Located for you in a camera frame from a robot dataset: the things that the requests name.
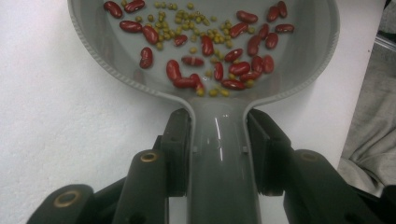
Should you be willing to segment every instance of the gray fabric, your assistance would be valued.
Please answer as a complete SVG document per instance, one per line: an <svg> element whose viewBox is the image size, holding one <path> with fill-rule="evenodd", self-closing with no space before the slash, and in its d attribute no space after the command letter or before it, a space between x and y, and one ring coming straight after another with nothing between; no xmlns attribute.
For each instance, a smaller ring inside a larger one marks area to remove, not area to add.
<svg viewBox="0 0 396 224"><path fill-rule="evenodd" d="M338 172L374 195L396 185L396 52L373 49Z"/></svg>

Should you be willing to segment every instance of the gray plastic scoop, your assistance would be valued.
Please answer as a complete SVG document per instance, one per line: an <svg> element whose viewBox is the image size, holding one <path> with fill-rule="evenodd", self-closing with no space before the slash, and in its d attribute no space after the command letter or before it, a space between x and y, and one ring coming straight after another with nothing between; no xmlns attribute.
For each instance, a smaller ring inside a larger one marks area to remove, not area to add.
<svg viewBox="0 0 396 224"><path fill-rule="evenodd" d="M190 67L181 63L181 57L189 54L189 41L176 48L173 41L164 42L163 50L156 50L141 34L128 34L121 30L123 20L134 21L141 16L144 24L148 15L158 17L159 10L166 13L166 20L173 29L175 10L156 8L154 2L134 13L124 12L117 20L104 10L103 0L68 0L71 19L82 43L92 57L113 77L125 84L149 94L180 102L192 117L190 173L188 185L189 223L261 223L258 192L255 187L252 159L246 127L246 114L256 105L268 104L288 97L312 83L330 61L339 34L339 15L334 0L285 0L289 15L269 23L271 31L276 24L291 23L292 34L279 35L275 49L268 50L261 44L259 55L270 54L275 61L275 71L263 75L253 88L244 91L230 91L229 97L204 97L194 90L181 90L173 86L165 73L166 63L175 59L180 63L184 77L197 73L203 79L206 90L216 88L219 83L206 78L204 73L213 69L210 58L205 66ZM173 0L178 9L188 12L199 11L207 18L215 16L209 26L196 24L201 31L219 29L222 22L238 23L237 10L254 13L259 21L252 24L256 32L266 20L270 6L277 1L257 0L201 0L194 3L194 10L188 10L188 1ZM183 31L187 36L192 31ZM233 39L233 49L246 50L250 34L241 34ZM139 67L140 50L151 47L154 65L150 69ZM224 45L215 45L227 53ZM244 54L241 61L250 62ZM228 65L224 64L225 76Z"/></svg>

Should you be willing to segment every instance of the white table surface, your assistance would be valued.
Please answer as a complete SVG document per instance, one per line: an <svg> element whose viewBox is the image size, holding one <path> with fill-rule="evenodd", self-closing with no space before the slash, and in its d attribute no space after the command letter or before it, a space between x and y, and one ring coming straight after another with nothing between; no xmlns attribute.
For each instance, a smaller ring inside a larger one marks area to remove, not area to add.
<svg viewBox="0 0 396 224"><path fill-rule="evenodd" d="M294 148L336 167L347 138L384 0L337 0L341 32L330 64L309 88L258 107ZM63 1L0 3L0 222L25 223L54 190L99 190L126 176L180 105L109 75L78 39ZM280 198L261 197L263 223L286 223ZM185 199L171 200L185 223Z"/></svg>

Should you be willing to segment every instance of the red kidney bean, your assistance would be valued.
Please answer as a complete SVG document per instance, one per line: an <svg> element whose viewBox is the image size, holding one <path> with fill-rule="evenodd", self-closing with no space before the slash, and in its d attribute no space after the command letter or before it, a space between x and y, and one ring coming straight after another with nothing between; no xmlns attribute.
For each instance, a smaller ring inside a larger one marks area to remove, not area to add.
<svg viewBox="0 0 396 224"><path fill-rule="evenodd" d="M291 33L294 31L294 26L291 24L279 24L275 27L277 33Z"/></svg>
<svg viewBox="0 0 396 224"><path fill-rule="evenodd" d="M103 7L105 8L105 10L110 12L111 16L113 16L114 18L119 19L122 17L122 10L117 3L113 1L107 1L103 4Z"/></svg>
<svg viewBox="0 0 396 224"><path fill-rule="evenodd" d="M195 81L195 89L197 91L204 89L204 84L202 84L202 81L197 74L195 74L195 73L191 74L190 78Z"/></svg>
<svg viewBox="0 0 396 224"><path fill-rule="evenodd" d="M271 57L271 55L267 54L262 57L262 68L265 74L272 73L274 71L274 67L274 59Z"/></svg>
<svg viewBox="0 0 396 224"><path fill-rule="evenodd" d="M181 77L173 81L175 87L184 88L195 88L197 83L194 79L189 77Z"/></svg>
<svg viewBox="0 0 396 224"><path fill-rule="evenodd" d="M142 24L136 21L121 21L120 28L128 33L139 33L142 32Z"/></svg>
<svg viewBox="0 0 396 224"><path fill-rule="evenodd" d="M126 12L131 13L131 12L135 12L137 10L139 10L140 8L145 6L145 1L143 0L134 0L130 3L128 3L124 9Z"/></svg>
<svg viewBox="0 0 396 224"><path fill-rule="evenodd" d="M213 72L213 76L215 80L221 81L224 75L224 69L221 62L215 63L215 71Z"/></svg>
<svg viewBox="0 0 396 224"><path fill-rule="evenodd" d="M140 51L140 67L149 68L153 62L152 50L151 48L145 47Z"/></svg>
<svg viewBox="0 0 396 224"><path fill-rule="evenodd" d="M180 67L179 67L177 61L170 60L166 64L166 75L168 75L168 77L169 77L169 79L171 79L171 81L175 81L175 80L181 78Z"/></svg>
<svg viewBox="0 0 396 224"><path fill-rule="evenodd" d="M187 42L187 36L186 35L178 35L174 39L174 44L176 47L182 46L184 43Z"/></svg>
<svg viewBox="0 0 396 224"><path fill-rule="evenodd" d="M158 36L158 33L154 30L154 28L152 28L151 26L145 25L145 26L143 26L142 31L143 31L143 36L146 38L146 40L150 44L154 45L157 43L159 36Z"/></svg>
<svg viewBox="0 0 396 224"><path fill-rule="evenodd" d="M248 13L246 11L243 10L239 10L236 12L236 18L238 18L238 20L243 21L245 23L254 23L256 22L259 18L252 14L252 13Z"/></svg>
<svg viewBox="0 0 396 224"><path fill-rule="evenodd" d="M241 76L250 71L250 63L233 63L228 67L228 71L236 76Z"/></svg>
<svg viewBox="0 0 396 224"><path fill-rule="evenodd" d="M204 64L204 59L195 56L183 56L181 61L191 66L202 66Z"/></svg>
<svg viewBox="0 0 396 224"><path fill-rule="evenodd" d="M279 8L278 7L270 7L267 14L267 21L275 21L279 17Z"/></svg>
<svg viewBox="0 0 396 224"><path fill-rule="evenodd" d="M239 77L239 80L242 82L246 82L248 80L256 80L259 78L262 74L256 71L250 71L242 76Z"/></svg>
<svg viewBox="0 0 396 224"><path fill-rule="evenodd" d="M212 55L215 52L215 50L213 48L212 40L207 35L203 35L201 37L201 46L202 46L202 53L205 56Z"/></svg>
<svg viewBox="0 0 396 224"><path fill-rule="evenodd" d="M259 31L259 36L264 40L265 38L267 38L269 32L270 26L265 23Z"/></svg>
<svg viewBox="0 0 396 224"><path fill-rule="evenodd" d="M242 49L233 49L225 55L224 61L227 63L231 63L239 58L243 52L244 51Z"/></svg>
<svg viewBox="0 0 396 224"><path fill-rule="evenodd" d="M276 33L269 33L267 38L265 39L265 47L268 49L274 49L277 45L277 34Z"/></svg>
<svg viewBox="0 0 396 224"><path fill-rule="evenodd" d="M245 89L245 84L235 79L225 79L221 81L221 86L227 89L242 91Z"/></svg>
<svg viewBox="0 0 396 224"><path fill-rule="evenodd" d="M258 73L262 73L263 72L263 70L264 70L264 68L263 68L263 66L262 66L262 57L260 57L260 56L254 56L252 59L251 59L251 65L250 65L250 67L251 67L251 70L253 70L253 71L255 71L255 72L258 72Z"/></svg>
<svg viewBox="0 0 396 224"><path fill-rule="evenodd" d="M277 7L279 8L279 15L282 18L286 18L288 16L288 9L286 8L286 4L283 1L279 1L277 3Z"/></svg>
<svg viewBox="0 0 396 224"><path fill-rule="evenodd" d="M230 36L232 38L236 38L240 34L246 32L248 30L248 24L245 22L239 22L230 29Z"/></svg>
<svg viewBox="0 0 396 224"><path fill-rule="evenodd" d="M262 38L259 35L253 35L247 42L247 54L248 56L254 56L259 52L259 45L262 42Z"/></svg>

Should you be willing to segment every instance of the scoop handle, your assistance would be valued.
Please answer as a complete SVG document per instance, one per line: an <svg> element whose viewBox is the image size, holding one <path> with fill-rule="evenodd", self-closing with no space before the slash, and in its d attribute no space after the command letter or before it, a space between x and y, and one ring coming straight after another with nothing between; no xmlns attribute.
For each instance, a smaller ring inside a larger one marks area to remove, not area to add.
<svg viewBox="0 0 396 224"><path fill-rule="evenodd" d="M261 223L245 108L235 99L192 104L188 223Z"/></svg>

